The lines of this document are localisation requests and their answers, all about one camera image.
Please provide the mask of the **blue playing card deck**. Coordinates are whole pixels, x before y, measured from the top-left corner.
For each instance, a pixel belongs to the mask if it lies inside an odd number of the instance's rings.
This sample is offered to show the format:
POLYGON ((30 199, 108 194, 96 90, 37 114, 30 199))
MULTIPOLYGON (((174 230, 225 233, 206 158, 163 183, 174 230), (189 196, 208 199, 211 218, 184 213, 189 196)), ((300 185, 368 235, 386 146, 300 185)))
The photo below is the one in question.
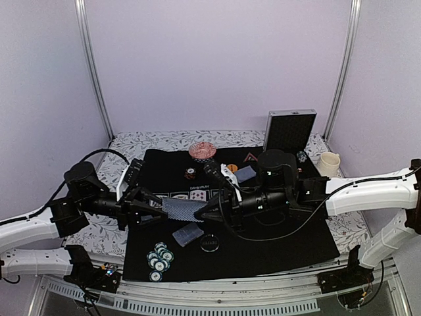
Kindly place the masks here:
POLYGON ((169 219, 176 221, 200 223, 194 213, 207 205, 206 201, 175 199, 171 197, 162 198, 162 211, 168 215, 169 219))

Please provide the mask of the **red poker chip stack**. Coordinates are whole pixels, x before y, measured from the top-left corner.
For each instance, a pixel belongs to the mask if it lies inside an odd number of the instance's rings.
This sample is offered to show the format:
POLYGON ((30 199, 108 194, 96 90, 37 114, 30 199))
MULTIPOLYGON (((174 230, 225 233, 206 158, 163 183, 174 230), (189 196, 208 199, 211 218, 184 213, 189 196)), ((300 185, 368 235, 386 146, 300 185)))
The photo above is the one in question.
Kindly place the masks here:
POLYGON ((185 170, 184 176, 188 180, 194 180, 196 176, 196 170, 194 168, 188 168, 185 170))

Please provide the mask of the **red black triangle card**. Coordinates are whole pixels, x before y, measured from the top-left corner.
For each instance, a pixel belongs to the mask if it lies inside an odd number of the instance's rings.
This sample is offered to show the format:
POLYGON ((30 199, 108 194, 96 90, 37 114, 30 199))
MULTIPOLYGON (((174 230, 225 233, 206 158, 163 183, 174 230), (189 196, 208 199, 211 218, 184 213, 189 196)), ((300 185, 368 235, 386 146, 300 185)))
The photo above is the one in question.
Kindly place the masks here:
POLYGON ((257 157, 253 155, 251 152, 249 152, 243 160, 244 163, 257 162, 257 161, 258 161, 257 157))

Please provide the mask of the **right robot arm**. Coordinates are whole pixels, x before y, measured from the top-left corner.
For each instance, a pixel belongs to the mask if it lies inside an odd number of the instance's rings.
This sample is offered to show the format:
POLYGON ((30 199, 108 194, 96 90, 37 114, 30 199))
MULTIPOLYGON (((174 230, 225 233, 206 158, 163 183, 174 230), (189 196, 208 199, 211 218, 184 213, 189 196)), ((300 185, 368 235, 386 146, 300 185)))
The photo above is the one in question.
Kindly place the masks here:
POLYGON ((340 281, 354 287, 366 273, 420 233, 420 160, 389 174, 362 178, 299 178, 297 158, 279 149, 269 149, 257 158, 258 186, 239 187, 234 173, 211 160, 205 173, 221 184, 216 205, 208 203, 194 217, 218 221, 237 234, 247 217, 286 207, 287 212, 309 222, 319 209, 327 216, 354 211, 398 208, 400 211, 373 238, 349 253, 340 281))

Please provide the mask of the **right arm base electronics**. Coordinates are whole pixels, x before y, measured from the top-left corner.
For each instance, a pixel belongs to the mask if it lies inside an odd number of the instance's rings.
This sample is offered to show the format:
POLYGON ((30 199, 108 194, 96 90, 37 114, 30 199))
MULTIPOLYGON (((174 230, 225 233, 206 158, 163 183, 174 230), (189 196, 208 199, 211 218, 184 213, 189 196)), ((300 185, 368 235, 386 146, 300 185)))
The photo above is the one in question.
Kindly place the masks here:
POLYGON ((317 283, 323 294, 340 292, 359 287, 353 292, 344 292, 337 296, 339 304, 345 309, 360 308, 372 289, 374 281, 373 269, 366 269, 359 265, 348 266, 317 274, 317 283))

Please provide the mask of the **blue white poker chip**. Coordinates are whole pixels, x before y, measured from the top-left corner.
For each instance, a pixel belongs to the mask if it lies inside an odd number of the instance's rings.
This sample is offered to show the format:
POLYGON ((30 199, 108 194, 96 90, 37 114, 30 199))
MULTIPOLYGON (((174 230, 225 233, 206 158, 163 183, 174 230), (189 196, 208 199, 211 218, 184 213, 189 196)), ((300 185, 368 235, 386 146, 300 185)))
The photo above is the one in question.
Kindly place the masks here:
POLYGON ((162 280, 162 273, 160 271, 151 271, 149 273, 149 280, 151 282, 160 282, 162 280))

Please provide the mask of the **blue green chip stack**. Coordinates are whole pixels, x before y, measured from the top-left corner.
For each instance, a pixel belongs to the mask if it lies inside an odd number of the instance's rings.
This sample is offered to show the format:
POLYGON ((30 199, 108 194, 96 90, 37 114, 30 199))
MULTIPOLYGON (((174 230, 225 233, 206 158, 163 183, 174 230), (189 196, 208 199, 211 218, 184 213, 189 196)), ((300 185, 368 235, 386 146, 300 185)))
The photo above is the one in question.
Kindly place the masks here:
POLYGON ((146 258, 150 268, 158 272, 164 272, 169 270, 170 264, 174 260, 174 254, 164 242, 158 242, 155 244, 154 250, 150 251, 146 258))

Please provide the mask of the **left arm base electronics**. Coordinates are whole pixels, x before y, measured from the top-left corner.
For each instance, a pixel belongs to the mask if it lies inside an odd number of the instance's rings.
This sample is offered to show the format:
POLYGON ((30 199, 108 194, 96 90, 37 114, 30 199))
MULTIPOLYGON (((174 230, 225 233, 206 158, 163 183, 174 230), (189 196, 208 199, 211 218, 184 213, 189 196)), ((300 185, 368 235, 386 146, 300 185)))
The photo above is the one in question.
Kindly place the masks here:
POLYGON ((64 275, 66 282, 75 284, 83 289, 90 288, 115 294, 120 285, 122 275, 115 266, 105 265, 105 268, 95 267, 91 258, 82 246, 65 246, 70 256, 71 271, 64 275))

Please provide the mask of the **orange big blind button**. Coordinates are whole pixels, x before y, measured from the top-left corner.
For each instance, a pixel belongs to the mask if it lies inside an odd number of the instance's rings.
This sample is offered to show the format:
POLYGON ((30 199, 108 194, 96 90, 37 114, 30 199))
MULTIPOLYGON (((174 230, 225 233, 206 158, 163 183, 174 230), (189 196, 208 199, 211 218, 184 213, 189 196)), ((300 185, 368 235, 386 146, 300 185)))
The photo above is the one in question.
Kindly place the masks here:
POLYGON ((231 171, 231 172, 236 172, 238 170, 237 165, 235 164, 229 164, 227 165, 227 168, 231 171))

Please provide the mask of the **dealt blue card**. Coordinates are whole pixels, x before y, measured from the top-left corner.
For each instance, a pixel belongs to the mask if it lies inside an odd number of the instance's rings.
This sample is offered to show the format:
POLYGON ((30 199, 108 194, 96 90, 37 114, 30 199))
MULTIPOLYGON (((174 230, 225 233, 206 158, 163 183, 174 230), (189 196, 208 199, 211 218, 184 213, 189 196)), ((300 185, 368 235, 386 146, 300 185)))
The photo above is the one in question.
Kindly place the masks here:
POLYGON ((256 172, 251 166, 246 166, 234 172, 235 177, 239 183, 248 181, 256 177, 256 172))
POLYGON ((182 248, 186 247, 202 235, 204 235, 204 231, 200 229, 197 223, 189 223, 172 234, 176 243, 182 248))

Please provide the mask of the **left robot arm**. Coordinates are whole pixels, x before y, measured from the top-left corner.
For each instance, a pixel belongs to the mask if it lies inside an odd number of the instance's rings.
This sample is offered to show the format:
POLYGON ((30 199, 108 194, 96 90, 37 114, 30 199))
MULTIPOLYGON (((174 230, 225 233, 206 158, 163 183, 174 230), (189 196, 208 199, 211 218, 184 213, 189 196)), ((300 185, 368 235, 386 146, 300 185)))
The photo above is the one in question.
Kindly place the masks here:
POLYGON ((122 277, 118 267, 95 267, 83 246, 43 251, 21 246, 73 235, 89 226, 88 213, 115 219, 120 230, 137 230, 167 219, 193 221, 194 212, 206 206, 205 200, 158 197, 142 188, 137 181, 142 164, 134 159, 112 192, 90 162, 77 163, 64 175, 66 197, 54 197, 36 211, 1 221, 1 278, 57 275, 83 290, 115 293, 122 277))

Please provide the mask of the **clear dealer button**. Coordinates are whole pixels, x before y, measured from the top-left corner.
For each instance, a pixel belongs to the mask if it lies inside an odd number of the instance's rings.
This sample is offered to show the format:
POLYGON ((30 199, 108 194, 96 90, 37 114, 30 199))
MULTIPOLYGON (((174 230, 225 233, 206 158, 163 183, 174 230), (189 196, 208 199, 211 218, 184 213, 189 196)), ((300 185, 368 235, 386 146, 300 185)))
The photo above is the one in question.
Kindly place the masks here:
POLYGON ((200 240, 200 248, 207 253, 215 252, 220 247, 220 240, 214 234, 204 235, 200 240))

